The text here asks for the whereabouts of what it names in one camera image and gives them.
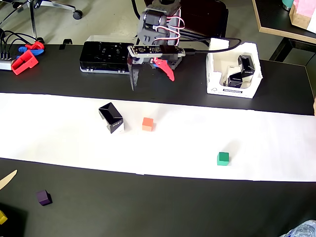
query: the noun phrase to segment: orange cube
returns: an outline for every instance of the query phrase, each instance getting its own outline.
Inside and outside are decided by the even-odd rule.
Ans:
[[[143,131],[151,132],[154,127],[154,120],[152,118],[144,118],[143,120]]]

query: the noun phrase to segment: purple cube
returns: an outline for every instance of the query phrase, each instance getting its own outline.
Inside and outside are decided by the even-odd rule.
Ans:
[[[51,200],[50,194],[46,190],[42,190],[42,191],[37,192],[36,196],[38,198],[39,203],[42,206],[53,203],[53,201]]]

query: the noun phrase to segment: black box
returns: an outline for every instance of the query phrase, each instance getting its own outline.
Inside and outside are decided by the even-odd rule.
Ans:
[[[228,77],[228,87],[240,88],[242,84],[241,73],[235,73]]]
[[[112,103],[99,108],[99,114],[107,122],[110,133],[124,131],[124,120]]]
[[[241,68],[241,77],[242,78],[252,76],[255,73],[255,67],[253,66],[251,56],[240,55],[238,57],[238,64]]]

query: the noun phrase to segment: plastic bottle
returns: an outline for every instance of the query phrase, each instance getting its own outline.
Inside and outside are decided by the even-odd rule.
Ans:
[[[316,237],[316,221],[306,221],[281,237]]]

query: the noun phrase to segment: wooden knife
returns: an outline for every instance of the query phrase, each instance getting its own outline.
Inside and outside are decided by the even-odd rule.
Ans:
[[[13,177],[16,175],[17,172],[18,171],[15,170],[12,173],[10,173],[8,176],[0,180],[0,190],[3,189],[11,181],[11,179],[13,179]]]

